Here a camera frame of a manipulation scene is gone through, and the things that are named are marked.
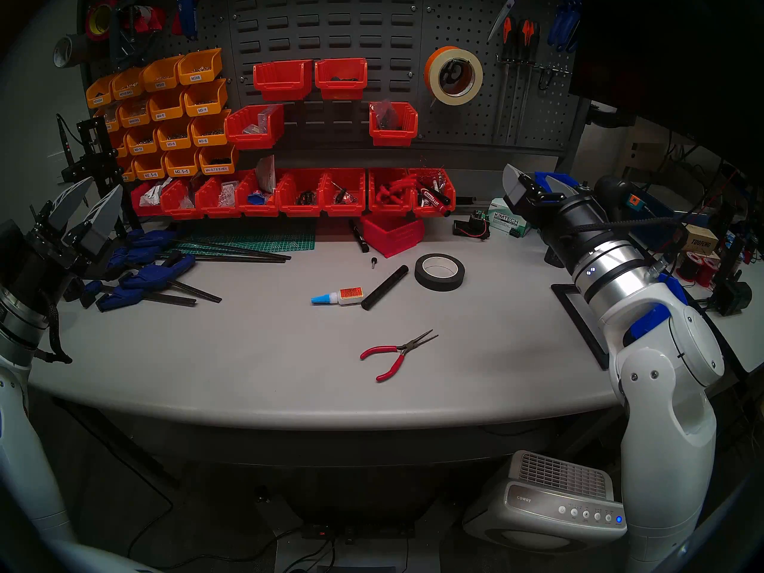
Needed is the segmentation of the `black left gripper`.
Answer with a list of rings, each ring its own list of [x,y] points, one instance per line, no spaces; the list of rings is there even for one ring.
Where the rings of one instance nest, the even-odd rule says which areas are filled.
[[[70,185],[36,215],[36,226],[26,235],[10,219],[1,222],[1,314],[24,312],[51,315],[72,275],[63,244],[91,261],[98,260],[121,211],[123,185],[97,202],[86,218],[68,230],[94,178]]]

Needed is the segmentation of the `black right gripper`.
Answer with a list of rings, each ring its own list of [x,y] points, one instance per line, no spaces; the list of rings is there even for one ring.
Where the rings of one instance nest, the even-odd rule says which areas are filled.
[[[581,183],[565,173],[535,172],[532,178],[506,164],[503,188],[510,211],[540,230],[569,273],[597,247],[621,240],[594,197],[581,194]]]

